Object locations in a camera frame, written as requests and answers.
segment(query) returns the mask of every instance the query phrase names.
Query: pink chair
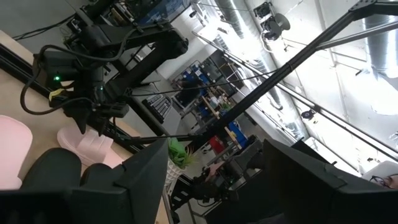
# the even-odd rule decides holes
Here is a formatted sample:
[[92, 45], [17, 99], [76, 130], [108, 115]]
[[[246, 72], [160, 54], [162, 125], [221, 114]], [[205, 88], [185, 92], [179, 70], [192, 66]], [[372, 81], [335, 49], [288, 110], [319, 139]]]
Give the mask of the pink chair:
[[20, 121], [0, 115], [0, 190], [19, 189], [18, 178], [30, 145], [32, 132]]

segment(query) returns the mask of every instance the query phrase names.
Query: cable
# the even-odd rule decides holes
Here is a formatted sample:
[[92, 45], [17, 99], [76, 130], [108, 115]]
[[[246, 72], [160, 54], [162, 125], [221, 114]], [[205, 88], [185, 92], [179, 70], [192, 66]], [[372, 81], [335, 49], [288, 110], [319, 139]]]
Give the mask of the cable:
[[211, 203], [211, 204], [209, 204], [209, 205], [201, 205], [200, 203], [199, 203], [199, 200], [197, 200], [198, 201], [198, 205], [199, 206], [201, 206], [201, 207], [203, 207], [203, 208], [208, 208], [208, 207], [211, 207], [211, 206], [213, 206], [213, 205], [215, 205], [217, 202], [213, 202], [213, 203]]
[[211, 5], [211, 4], [205, 4], [205, 3], [200, 3], [200, 2], [192, 2], [192, 3], [199, 4], [199, 5], [202, 5], [202, 6], [217, 7], [217, 8], [219, 8], [219, 9], [229, 9], [229, 10], [235, 10], [235, 11], [253, 12], [253, 10], [247, 10], [247, 9], [233, 9], [233, 8], [228, 8], [228, 7], [219, 7], [219, 6], [214, 6], [214, 5]]
[[155, 91], [152, 91], [152, 90], [146, 90], [146, 89], [143, 89], [143, 88], [139, 88], [139, 87], [137, 87], [137, 88], [134, 88], [135, 90], [141, 90], [141, 91], [147, 91], [147, 92], [149, 92], [149, 93], [156, 93]]
[[68, 105], [68, 104], [70, 104], [70, 103], [73, 103], [74, 101], [87, 100], [87, 101], [89, 101], [90, 103], [94, 104], [94, 102], [92, 102], [89, 98], [86, 98], [86, 97], [79, 97], [79, 98], [75, 98], [75, 99], [72, 99], [72, 100], [68, 100], [68, 101], [66, 101], [66, 102], [64, 102], [64, 103], [62, 103], [62, 104], [60, 104], [60, 105], [58, 105], [58, 106], [56, 106], [56, 107], [54, 107], [54, 108], [52, 108], [52, 109], [50, 109], [50, 110], [41, 111], [41, 112], [36, 112], [36, 111], [31, 111], [30, 109], [28, 109], [28, 108], [26, 107], [25, 95], [26, 95], [26, 92], [27, 92], [27, 90], [29, 89], [30, 85], [37, 79], [37, 77], [38, 77], [39, 74], [40, 74], [40, 71], [41, 71], [40, 61], [41, 61], [41, 59], [42, 59], [42, 57], [43, 57], [44, 52], [45, 52], [47, 49], [59, 50], [59, 51], [62, 51], [62, 52], [66, 52], [66, 53], [68, 53], [68, 54], [75, 55], [75, 56], [77, 56], [77, 57], [87, 58], [87, 59], [90, 59], [90, 60], [96, 60], [96, 61], [100, 61], [100, 62], [112, 62], [112, 61], [115, 61], [115, 60], [117, 60], [117, 59], [120, 58], [120, 56], [122, 55], [122, 53], [123, 53], [123, 51], [124, 51], [124, 48], [125, 48], [125, 46], [126, 46], [127, 39], [128, 39], [129, 36], [130, 36], [133, 32], [135, 32], [135, 31], [136, 31], [136, 29], [130, 30], [130, 31], [126, 34], [126, 36], [124, 36], [124, 38], [123, 38], [123, 40], [122, 40], [122, 43], [121, 43], [121, 46], [120, 46], [120, 49], [119, 49], [119, 52], [118, 52], [114, 57], [111, 57], [111, 58], [92, 57], [92, 56], [89, 56], [89, 55], [85, 55], [85, 54], [81, 54], [81, 53], [78, 53], [78, 52], [74, 52], [74, 51], [72, 51], [72, 50], [63, 49], [63, 48], [58, 47], [58, 46], [55, 46], [55, 45], [45, 45], [45, 46], [43, 46], [43, 47], [41, 48], [40, 52], [39, 52], [39, 56], [38, 56], [38, 59], [37, 59], [37, 60], [38, 60], [38, 61], [37, 61], [37, 65], [39, 66], [39, 69], [38, 69], [37, 73], [25, 84], [25, 86], [23, 87], [23, 89], [22, 89], [22, 91], [21, 91], [20, 103], [21, 103], [22, 109], [24, 109], [24, 111], [26, 111], [26, 112], [28, 112], [28, 113], [30, 113], [30, 114], [33, 114], [33, 115], [45, 115], [45, 114], [52, 113], [52, 112], [54, 112], [54, 111], [56, 111], [56, 110], [58, 110], [58, 109], [60, 109], [60, 108], [62, 108], [62, 107], [64, 107], [64, 106], [66, 106], [66, 105]]
[[59, 27], [60, 33], [62, 34], [62, 37], [65, 39], [69, 39], [73, 34], [72, 32], [66, 30], [63, 27]]
[[293, 7], [291, 7], [284, 15], [286, 16], [288, 13], [290, 13], [293, 9], [295, 9], [297, 6], [299, 6], [303, 2], [304, 2], [304, 0], [299, 0], [298, 3], [296, 5], [294, 5]]
[[271, 71], [271, 72], [267, 72], [267, 73], [263, 73], [261, 75], [255, 75], [253, 77], [249, 77], [249, 78], [243, 78], [243, 79], [239, 79], [236, 81], [231, 81], [231, 82], [226, 82], [226, 83], [221, 83], [221, 84], [214, 84], [214, 85], [208, 85], [208, 86], [203, 86], [203, 87], [195, 87], [195, 88], [186, 88], [186, 89], [182, 89], [182, 90], [170, 90], [170, 91], [163, 91], [163, 92], [159, 92], [159, 93], [153, 93], [153, 94], [139, 94], [139, 95], [131, 95], [131, 96], [152, 96], [152, 95], [161, 95], [161, 94], [166, 94], [166, 93], [176, 93], [176, 92], [180, 92], [180, 91], [185, 91], [185, 90], [200, 90], [203, 88], [211, 88], [211, 87], [217, 87], [217, 86], [223, 86], [223, 85], [229, 85], [229, 84], [233, 84], [233, 83], [237, 83], [237, 82], [241, 82], [243, 80], [250, 80], [253, 78], [259, 78], [259, 77], [263, 77], [264, 75], [268, 75], [271, 73], [276, 72], [277, 70]]
[[157, 91], [160, 91], [155, 83], [152, 83]]
[[45, 52], [47, 49], [55, 49], [55, 50], [59, 50], [59, 51], [62, 51], [62, 52], [68, 53], [68, 54], [72, 54], [72, 55], [77, 56], [77, 57], [86, 58], [86, 59], [94, 60], [94, 61], [97, 61], [97, 62], [113, 62], [113, 61], [115, 61], [115, 60], [118, 60], [118, 59], [120, 58], [120, 56], [122, 56], [122, 54], [123, 54], [123, 52], [124, 52], [124, 48], [125, 48], [125, 46], [126, 46], [126, 44], [127, 44], [127, 39], [128, 39], [128, 38], [130, 37], [130, 35], [131, 35], [133, 32], [135, 32], [136, 30], [137, 30], [137, 29], [130, 30], [130, 31], [123, 37], [123, 40], [122, 40], [122, 43], [121, 43], [121, 45], [120, 45], [120, 49], [119, 49], [118, 53], [117, 53], [115, 56], [111, 57], [111, 58], [93, 57], [93, 56], [85, 55], [85, 54], [82, 54], [82, 53], [74, 52], [74, 51], [72, 51], [72, 50], [64, 49], [64, 48], [59, 47], [59, 46], [56, 46], [56, 45], [48, 44], [48, 45], [45, 45], [45, 46], [43, 46], [43, 47], [41, 48], [41, 50], [40, 50], [40, 52], [39, 52], [39, 60], [40, 60], [40, 58], [43, 56], [44, 52]]
[[21, 91], [21, 96], [19, 98], [19, 101], [20, 101], [20, 104], [22, 106], [22, 109], [24, 109], [24, 111], [26, 111], [26, 112], [28, 112], [28, 113], [30, 113], [32, 115], [45, 115], [45, 114], [52, 113], [52, 112], [54, 112], [54, 111], [56, 111], [56, 110], [58, 110], [58, 109], [60, 109], [60, 108], [62, 108], [64, 106], [66, 106], [66, 105], [69, 105], [70, 103], [73, 103], [75, 101], [86, 100], [86, 101], [89, 101], [90, 103], [94, 104], [94, 102], [92, 102], [89, 98], [79, 97], [79, 98], [75, 98], [75, 99], [72, 99], [72, 100], [68, 100], [68, 101], [66, 101], [66, 102], [64, 102], [64, 103], [62, 103], [62, 104], [60, 104], [60, 105], [58, 105], [58, 106], [56, 106], [56, 107], [54, 107], [54, 108], [52, 108], [50, 110], [47, 110], [47, 111], [40, 111], [40, 112], [31, 111], [30, 109], [28, 109], [28, 107], [26, 107], [25, 95], [26, 95], [26, 92], [29, 89], [30, 85], [39, 76], [40, 71], [41, 71], [41, 68], [39, 67], [37, 73], [25, 84], [25, 86], [23, 87], [23, 89]]
[[42, 33], [46, 32], [46, 31], [48, 31], [48, 30], [50, 30], [50, 29], [52, 29], [52, 28], [54, 28], [54, 27], [60, 26], [61, 24], [65, 23], [65, 22], [67, 22], [68, 20], [70, 20], [71, 18], [73, 18], [73, 16], [74, 16], [74, 15], [69, 16], [69, 17], [67, 17], [66, 19], [64, 19], [64, 20], [62, 20], [62, 21], [60, 21], [60, 22], [58, 22], [58, 23], [56, 23], [56, 24], [53, 24], [53, 25], [51, 25], [51, 26], [39, 28], [39, 29], [30, 31], [30, 32], [26, 32], [26, 33], [21, 34], [21, 35], [14, 36], [14, 37], [12, 37], [12, 38], [15, 39], [15, 40], [22, 40], [22, 39], [26, 39], [26, 38], [29, 38], [29, 37], [34, 37], [34, 36], [36, 36], [36, 35], [39, 35], [39, 34], [42, 34]]
[[261, 41], [261, 43], [262, 43], [262, 48], [263, 48], [266, 52], [271, 53], [271, 54], [274, 54], [274, 52], [272, 52], [272, 51], [270, 51], [270, 50], [267, 49], [263, 35], [264, 35], [264, 31], [260, 34], [260, 41]]

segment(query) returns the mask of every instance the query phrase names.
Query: pink foam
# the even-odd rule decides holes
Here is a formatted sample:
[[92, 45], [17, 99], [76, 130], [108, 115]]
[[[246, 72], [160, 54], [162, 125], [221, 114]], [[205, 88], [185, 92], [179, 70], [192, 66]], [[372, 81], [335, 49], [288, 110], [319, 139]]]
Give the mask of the pink foam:
[[18, 189], [21, 186], [18, 174], [32, 138], [32, 132], [26, 125], [0, 115], [0, 189]]
[[81, 134], [76, 125], [62, 128], [57, 139], [59, 144], [79, 156], [81, 163], [90, 166], [103, 163], [115, 167], [122, 163], [122, 159], [111, 149], [113, 139], [98, 136], [98, 132], [89, 130]]

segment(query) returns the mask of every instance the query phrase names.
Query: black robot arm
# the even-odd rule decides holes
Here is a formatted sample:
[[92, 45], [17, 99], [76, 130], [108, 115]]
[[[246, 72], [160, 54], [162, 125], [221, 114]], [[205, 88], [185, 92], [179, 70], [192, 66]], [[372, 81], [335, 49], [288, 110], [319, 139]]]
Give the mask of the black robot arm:
[[188, 40], [174, 29], [170, 22], [155, 22], [148, 26], [132, 23], [129, 27], [110, 25], [84, 26], [69, 42], [70, 48], [83, 49], [87, 55], [111, 58], [124, 46], [123, 50], [155, 43], [155, 49], [132, 70], [118, 69], [120, 75], [108, 83], [103, 81], [102, 66], [105, 62], [88, 60], [68, 52], [46, 52], [40, 57], [41, 69], [46, 73], [47, 88], [62, 88], [61, 81], [73, 81], [73, 91], [63, 91], [52, 98], [51, 107], [57, 107], [76, 98], [87, 101], [74, 101], [63, 106], [64, 113], [73, 118], [80, 131], [85, 132], [88, 119], [102, 123], [95, 127], [102, 134], [109, 119], [122, 118], [128, 112], [125, 97], [128, 88], [138, 86], [148, 75], [166, 60], [177, 58], [188, 50]]

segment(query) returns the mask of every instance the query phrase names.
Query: green plant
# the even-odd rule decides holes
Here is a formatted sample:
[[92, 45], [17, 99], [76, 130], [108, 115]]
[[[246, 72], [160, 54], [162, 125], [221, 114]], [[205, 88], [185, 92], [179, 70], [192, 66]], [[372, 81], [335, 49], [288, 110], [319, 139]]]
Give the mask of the green plant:
[[227, 103], [221, 103], [220, 106], [221, 106], [221, 109], [226, 110], [226, 111], [229, 111], [232, 108], [232, 106]]
[[181, 169], [185, 169], [195, 162], [193, 151], [185, 150], [185, 147], [176, 138], [169, 139], [169, 157]]

